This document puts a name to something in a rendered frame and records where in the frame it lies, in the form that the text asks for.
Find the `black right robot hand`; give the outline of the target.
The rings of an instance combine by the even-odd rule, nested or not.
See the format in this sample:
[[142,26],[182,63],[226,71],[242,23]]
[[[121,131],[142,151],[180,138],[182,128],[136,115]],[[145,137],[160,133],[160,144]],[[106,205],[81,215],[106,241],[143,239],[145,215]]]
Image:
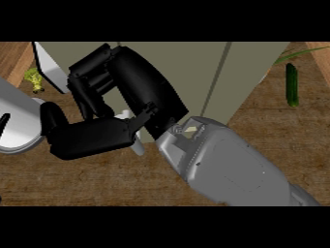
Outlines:
[[[68,89],[83,120],[68,122],[59,105],[40,105],[42,135],[50,153],[74,160],[137,143],[145,129],[157,139],[189,112],[164,75],[127,46],[101,45],[71,66]],[[117,89],[134,114],[118,118],[104,95]]]

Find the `white cabinet side panel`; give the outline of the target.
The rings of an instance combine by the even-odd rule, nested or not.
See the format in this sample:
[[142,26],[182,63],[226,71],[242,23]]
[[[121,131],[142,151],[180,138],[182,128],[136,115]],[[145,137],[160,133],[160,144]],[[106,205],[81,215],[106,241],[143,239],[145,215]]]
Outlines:
[[45,50],[42,44],[39,42],[33,42],[33,52],[34,59],[37,65],[37,71],[40,75],[43,75],[45,79],[49,81],[56,90],[67,94],[70,92],[68,89],[68,76],[64,72],[61,66],[53,60],[50,54]]

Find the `narrow olive grey cabinet door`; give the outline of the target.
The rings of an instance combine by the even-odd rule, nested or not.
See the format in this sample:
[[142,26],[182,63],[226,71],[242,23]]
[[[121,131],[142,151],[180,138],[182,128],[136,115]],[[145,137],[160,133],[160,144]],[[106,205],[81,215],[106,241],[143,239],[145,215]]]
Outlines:
[[288,42],[227,42],[204,117],[226,124],[266,77]]

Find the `yellow green leafy vegetable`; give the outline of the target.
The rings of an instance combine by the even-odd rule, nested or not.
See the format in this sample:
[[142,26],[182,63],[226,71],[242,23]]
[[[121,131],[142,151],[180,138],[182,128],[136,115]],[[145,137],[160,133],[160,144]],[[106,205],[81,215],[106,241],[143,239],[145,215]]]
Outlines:
[[24,72],[24,79],[31,82],[33,84],[33,93],[37,94],[39,92],[45,91],[45,88],[42,86],[42,80],[43,76],[39,74],[39,71],[36,68],[30,68]]

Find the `green cucumber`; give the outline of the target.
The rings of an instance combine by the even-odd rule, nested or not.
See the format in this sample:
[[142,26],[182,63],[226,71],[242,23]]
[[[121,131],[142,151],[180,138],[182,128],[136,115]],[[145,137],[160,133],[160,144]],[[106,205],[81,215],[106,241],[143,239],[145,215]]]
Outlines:
[[292,63],[286,64],[286,100],[291,107],[299,105],[298,69]]

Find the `green plant leaf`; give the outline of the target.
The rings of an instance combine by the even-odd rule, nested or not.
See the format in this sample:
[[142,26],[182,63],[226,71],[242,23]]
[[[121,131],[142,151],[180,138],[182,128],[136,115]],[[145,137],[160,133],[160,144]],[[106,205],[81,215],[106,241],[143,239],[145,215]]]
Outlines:
[[326,48],[329,48],[329,47],[330,47],[330,46],[322,46],[322,47],[316,47],[316,48],[310,48],[310,49],[301,50],[301,51],[294,52],[294,53],[291,53],[291,54],[288,54],[288,55],[285,55],[285,56],[282,55],[282,56],[276,59],[273,65],[282,63],[282,62],[286,61],[288,59],[291,59],[291,58],[294,58],[294,57],[297,57],[297,56],[299,56],[299,55],[302,55],[302,54],[311,53],[313,51],[326,49]]

